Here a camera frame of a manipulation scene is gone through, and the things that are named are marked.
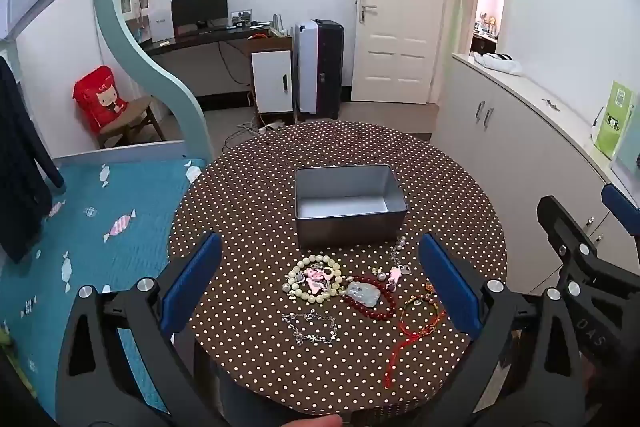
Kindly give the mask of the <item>person's hand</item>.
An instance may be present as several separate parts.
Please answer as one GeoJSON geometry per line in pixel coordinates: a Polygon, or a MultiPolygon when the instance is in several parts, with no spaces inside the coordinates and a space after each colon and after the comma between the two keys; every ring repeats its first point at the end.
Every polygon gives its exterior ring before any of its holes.
{"type": "Polygon", "coordinates": [[[343,418],[340,415],[332,414],[326,416],[311,417],[290,421],[282,427],[342,427],[343,418]]]}

